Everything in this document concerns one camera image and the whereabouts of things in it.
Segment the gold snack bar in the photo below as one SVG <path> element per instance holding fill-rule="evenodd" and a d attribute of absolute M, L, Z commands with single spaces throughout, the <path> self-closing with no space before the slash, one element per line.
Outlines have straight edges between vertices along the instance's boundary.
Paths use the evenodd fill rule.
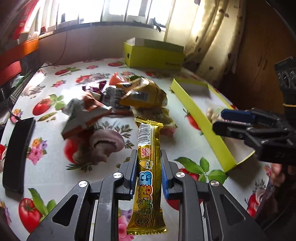
<path fill-rule="evenodd" d="M 137 116 L 137 168 L 133 213 L 128 235 L 152 235 L 167 231 L 161 208 L 162 166 L 160 130 L 163 124 Z"/>

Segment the dark patterned snack pack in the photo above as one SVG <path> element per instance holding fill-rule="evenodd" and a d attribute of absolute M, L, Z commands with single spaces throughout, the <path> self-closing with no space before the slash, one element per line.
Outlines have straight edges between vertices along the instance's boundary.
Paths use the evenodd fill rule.
<path fill-rule="evenodd" d="M 117 89 L 115 87 L 107 87 L 107 89 L 103 93 L 101 102 L 105 106 L 111 106 L 114 109 L 122 109 L 124 108 L 124 106 L 119 104 L 119 101 L 124 95 L 125 92 L 121 89 Z"/>

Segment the purple candy wrapper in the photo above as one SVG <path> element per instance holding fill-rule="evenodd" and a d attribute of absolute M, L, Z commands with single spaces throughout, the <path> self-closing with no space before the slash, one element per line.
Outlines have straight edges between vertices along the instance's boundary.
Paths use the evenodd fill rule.
<path fill-rule="evenodd" d="M 106 84 L 107 84 L 107 81 L 104 80 L 104 81 L 97 82 L 94 86 L 86 86 L 86 85 L 84 85 L 84 86 L 82 86 L 82 90 L 83 91 L 90 91 L 90 92 L 102 95 L 103 94 L 103 88 L 105 87 Z"/>

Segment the yellow-green box tray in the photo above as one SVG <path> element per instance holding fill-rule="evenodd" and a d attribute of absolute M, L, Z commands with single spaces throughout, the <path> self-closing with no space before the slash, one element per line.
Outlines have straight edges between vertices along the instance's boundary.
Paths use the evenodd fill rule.
<path fill-rule="evenodd" d="M 213 109 L 215 114 L 223 109 L 233 109 L 228 99 L 214 87 L 206 82 L 175 78 L 171 90 L 201 129 L 224 172 L 235 168 L 255 153 L 242 140 L 224 138 L 213 132 L 208 109 Z"/>

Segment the floral tomato tablecloth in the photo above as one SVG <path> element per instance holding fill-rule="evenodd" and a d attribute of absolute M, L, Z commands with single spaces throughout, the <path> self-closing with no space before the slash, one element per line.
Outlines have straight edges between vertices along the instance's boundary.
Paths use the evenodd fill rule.
<path fill-rule="evenodd" d="M 252 151 L 240 148 L 239 165 L 224 172 L 187 107 L 172 93 L 174 79 L 196 79 L 188 70 L 153 71 L 132 69 L 121 59 L 81 61 L 68 65 L 45 63 L 32 77 L 13 107 L 1 139 L 1 163 L 15 127 L 16 117 L 35 118 L 36 126 L 26 153 L 24 192 L 8 194 L 1 189 L 1 214 L 20 240 L 26 240 L 45 214 L 81 180 L 96 182 L 118 170 L 137 147 L 138 128 L 133 114 L 106 116 L 90 129 L 68 139 L 61 133 L 68 120 L 62 109 L 71 99 L 83 96 L 83 87 L 103 84 L 120 77 L 142 76 L 166 92 L 166 110 L 173 125 L 162 131 L 161 148 L 170 161 L 195 179 L 218 178 L 254 215 L 258 210 L 271 174 L 267 163 L 254 159 Z"/>

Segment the heart-patterned curtain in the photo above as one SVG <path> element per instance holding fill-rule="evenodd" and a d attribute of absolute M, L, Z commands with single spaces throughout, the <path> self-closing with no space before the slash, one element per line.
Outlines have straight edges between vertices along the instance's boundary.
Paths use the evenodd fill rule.
<path fill-rule="evenodd" d="M 246 1 L 200 1 L 184 67 L 212 85 L 230 70 L 244 30 Z"/>

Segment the black remote control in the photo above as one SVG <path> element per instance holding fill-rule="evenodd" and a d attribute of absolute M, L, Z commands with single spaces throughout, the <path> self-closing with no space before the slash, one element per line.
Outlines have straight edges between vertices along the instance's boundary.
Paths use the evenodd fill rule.
<path fill-rule="evenodd" d="M 16 122 L 12 131 L 3 170 L 3 187 L 23 194 L 25 162 L 36 120 L 27 118 Z"/>

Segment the yellow snack bag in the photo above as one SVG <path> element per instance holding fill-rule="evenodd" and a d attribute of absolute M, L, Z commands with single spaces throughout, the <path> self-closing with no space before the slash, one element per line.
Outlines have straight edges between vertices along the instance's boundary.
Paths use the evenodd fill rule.
<path fill-rule="evenodd" d="M 124 95 L 119 104 L 133 108 L 161 108 L 167 105 L 167 94 L 152 80 L 135 77 L 129 82 L 117 83 L 116 88 L 123 90 Z"/>

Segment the red white snack pack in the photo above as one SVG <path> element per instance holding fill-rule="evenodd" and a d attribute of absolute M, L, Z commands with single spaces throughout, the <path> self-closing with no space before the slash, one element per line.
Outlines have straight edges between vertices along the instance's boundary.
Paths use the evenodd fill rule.
<path fill-rule="evenodd" d="M 92 92 L 86 90 L 80 99 L 73 98 L 62 109 L 62 113 L 68 116 L 68 120 L 62 130 L 64 140 L 88 129 L 100 118 L 109 115 L 112 106 L 106 106 L 98 101 Z"/>

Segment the yellow-green box lid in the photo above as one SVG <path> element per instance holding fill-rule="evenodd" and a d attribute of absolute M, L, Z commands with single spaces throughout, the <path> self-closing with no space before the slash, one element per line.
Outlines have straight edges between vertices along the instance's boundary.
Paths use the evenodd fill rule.
<path fill-rule="evenodd" d="M 181 70 L 185 59 L 182 46 L 142 38 L 125 41 L 123 52 L 131 68 Z"/>

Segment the red round tin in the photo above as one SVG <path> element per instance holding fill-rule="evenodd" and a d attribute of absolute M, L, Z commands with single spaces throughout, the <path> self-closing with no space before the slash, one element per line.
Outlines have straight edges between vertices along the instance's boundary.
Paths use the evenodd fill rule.
<path fill-rule="evenodd" d="M 0 72 L 0 86 L 6 84 L 10 79 L 14 78 L 22 71 L 20 61 L 15 61 Z"/>

